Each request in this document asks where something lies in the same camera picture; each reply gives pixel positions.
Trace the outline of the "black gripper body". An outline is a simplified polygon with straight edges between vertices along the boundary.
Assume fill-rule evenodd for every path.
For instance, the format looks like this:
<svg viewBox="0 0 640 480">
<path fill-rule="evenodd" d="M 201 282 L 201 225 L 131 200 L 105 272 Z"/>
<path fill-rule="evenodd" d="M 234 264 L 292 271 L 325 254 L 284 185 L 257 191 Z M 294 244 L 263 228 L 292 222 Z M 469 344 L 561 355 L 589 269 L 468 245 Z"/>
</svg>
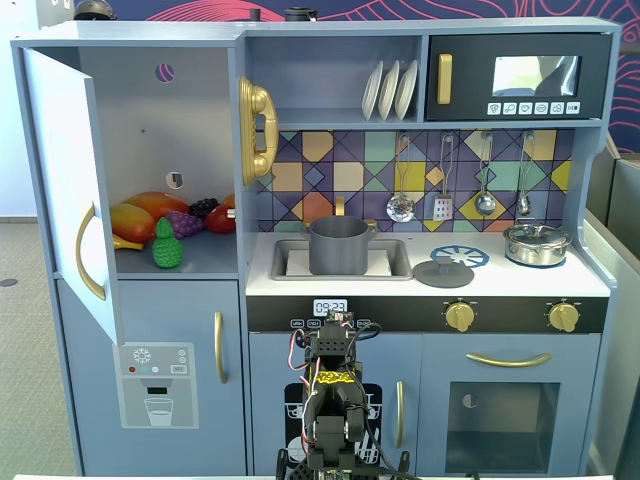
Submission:
<svg viewBox="0 0 640 480">
<path fill-rule="evenodd" d="M 326 321 L 320 328 L 306 332 L 306 367 L 312 373 L 317 361 L 322 370 L 361 373 L 362 363 L 355 358 L 356 347 L 351 321 Z"/>
</svg>

